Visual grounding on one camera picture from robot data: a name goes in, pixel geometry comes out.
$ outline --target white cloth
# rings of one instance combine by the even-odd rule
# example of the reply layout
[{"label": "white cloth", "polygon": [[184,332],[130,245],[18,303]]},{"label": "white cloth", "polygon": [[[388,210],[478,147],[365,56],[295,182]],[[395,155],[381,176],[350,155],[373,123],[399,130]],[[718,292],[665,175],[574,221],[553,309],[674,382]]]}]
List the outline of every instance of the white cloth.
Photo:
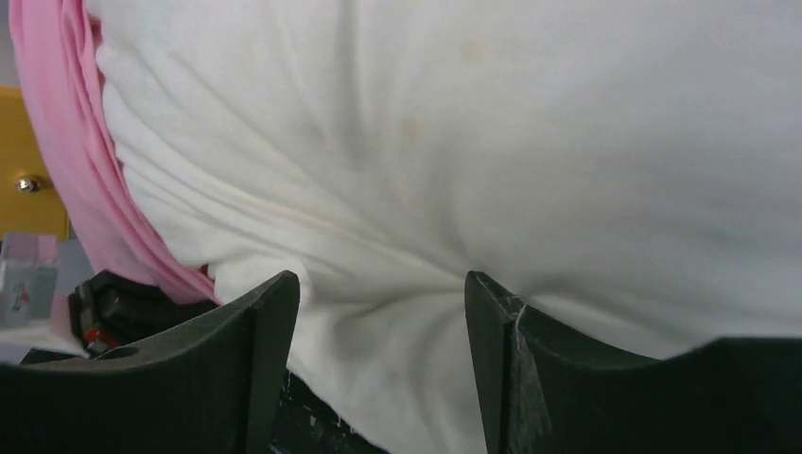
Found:
[{"label": "white cloth", "polygon": [[802,2],[90,0],[133,199],[392,453],[481,453],[486,271],[663,358],[802,334]]}]

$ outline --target drawer knob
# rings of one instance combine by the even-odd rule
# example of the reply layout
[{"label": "drawer knob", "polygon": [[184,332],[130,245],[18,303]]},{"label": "drawer knob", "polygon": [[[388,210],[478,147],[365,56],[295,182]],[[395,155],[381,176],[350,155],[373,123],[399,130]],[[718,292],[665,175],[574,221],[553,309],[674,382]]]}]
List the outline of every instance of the drawer knob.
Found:
[{"label": "drawer knob", "polygon": [[17,180],[17,190],[23,194],[38,194],[44,188],[44,182],[39,177],[22,177]]}]

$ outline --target pink fabric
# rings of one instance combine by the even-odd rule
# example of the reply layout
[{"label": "pink fabric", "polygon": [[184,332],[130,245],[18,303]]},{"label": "pink fabric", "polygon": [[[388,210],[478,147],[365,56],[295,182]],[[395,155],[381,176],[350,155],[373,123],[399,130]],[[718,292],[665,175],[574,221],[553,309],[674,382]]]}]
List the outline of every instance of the pink fabric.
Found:
[{"label": "pink fabric", "polygon": [[213,298],[202,272],[179,264],[136,209],[106,129],[99,33],[82,0],[11,0],[10,28],[39,147],[96,271],[155,284],[180,302]]}]

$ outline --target yellow wooden drawer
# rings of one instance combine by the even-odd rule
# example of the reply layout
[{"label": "yellow wooden drawer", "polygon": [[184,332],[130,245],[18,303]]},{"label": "yellow wooden drawer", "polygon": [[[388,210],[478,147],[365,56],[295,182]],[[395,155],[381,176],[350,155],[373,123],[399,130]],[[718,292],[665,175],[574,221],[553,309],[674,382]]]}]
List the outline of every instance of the yellow wooden drawer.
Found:
[{"label": "yellow wooden drawer", "polygon": [[[24,177],[42,183],[41,190],[18,189]],[[8,232],[70,235],[67,211],[49,182],[19,89],[0,87],[0,236]]]}]

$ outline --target pink cloth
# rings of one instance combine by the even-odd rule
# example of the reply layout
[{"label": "pink cloth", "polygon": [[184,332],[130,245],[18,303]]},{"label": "pink cloth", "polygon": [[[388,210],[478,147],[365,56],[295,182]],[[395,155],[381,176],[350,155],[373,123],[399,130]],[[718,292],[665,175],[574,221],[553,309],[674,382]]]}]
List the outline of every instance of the pink cloth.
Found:
[{"label": "pink cloth", "polygon": [[213,298],[212,281],[179,264],[131,201],[103,115],[99,30],[84,2],[11,0],[9,15],[28,115],[93,267],[179,302]]}]

